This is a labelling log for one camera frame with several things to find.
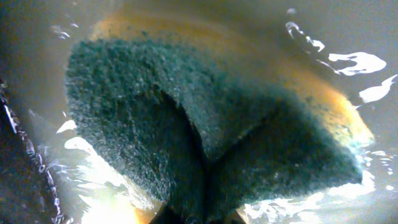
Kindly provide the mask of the green water tray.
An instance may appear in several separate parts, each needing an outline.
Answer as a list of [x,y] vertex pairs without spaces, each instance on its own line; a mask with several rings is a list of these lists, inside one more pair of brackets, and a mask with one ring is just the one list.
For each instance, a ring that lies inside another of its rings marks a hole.
[[246,223],[397,222],[396,1],[61,0],[1,2],[2,223],[149,223],[165,204],[97,155],[69,113],[73,46],[120,19],[280,44],[372,132],[358,151],[361,183],[245,204]]

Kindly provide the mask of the green yellow sponge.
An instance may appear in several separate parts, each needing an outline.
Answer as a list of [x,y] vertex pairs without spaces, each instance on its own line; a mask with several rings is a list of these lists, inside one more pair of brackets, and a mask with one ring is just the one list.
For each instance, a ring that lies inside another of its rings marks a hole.
[[101,24],[68,61],[76,131],[119,174],[189,223],[362,182],[374,136],[311,65],[265,40],[156,25]]

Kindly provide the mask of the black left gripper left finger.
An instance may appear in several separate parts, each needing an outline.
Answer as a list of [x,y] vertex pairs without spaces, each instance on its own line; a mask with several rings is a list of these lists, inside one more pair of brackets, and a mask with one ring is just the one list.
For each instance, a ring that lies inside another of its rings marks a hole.
[[149,224],[177,224],[177,214],[169,203],[164,204]]

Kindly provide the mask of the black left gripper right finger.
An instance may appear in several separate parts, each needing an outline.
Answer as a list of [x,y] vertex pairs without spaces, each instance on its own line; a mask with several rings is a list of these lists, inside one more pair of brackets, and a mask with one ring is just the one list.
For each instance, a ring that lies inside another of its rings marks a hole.
[[246,224],[246,222],[242,219],[239,213],[234,210],[229,214],[223,215],[217,221],[217,224]]

